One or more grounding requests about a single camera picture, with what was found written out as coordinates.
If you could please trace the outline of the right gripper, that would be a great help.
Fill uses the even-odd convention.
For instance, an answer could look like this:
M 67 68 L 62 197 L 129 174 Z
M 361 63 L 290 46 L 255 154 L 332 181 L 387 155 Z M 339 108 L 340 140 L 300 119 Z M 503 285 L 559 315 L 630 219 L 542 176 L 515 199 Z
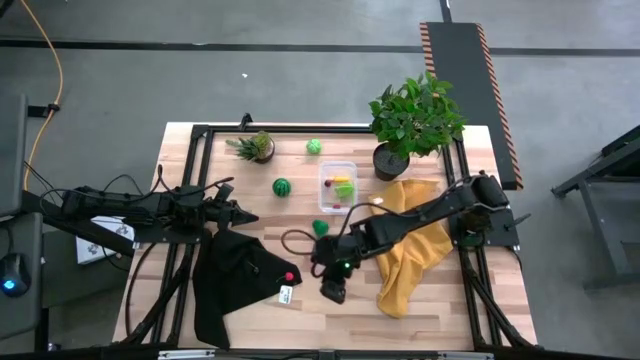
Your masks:
M 312 276 L 324 280 L 344 280 L 361 266 L 358 244 L 354 237 L 324 236 L 315 242 L 312 251 Z M 338 304 L 346 297 L 345 281 L 324 281 L 321 294 Z

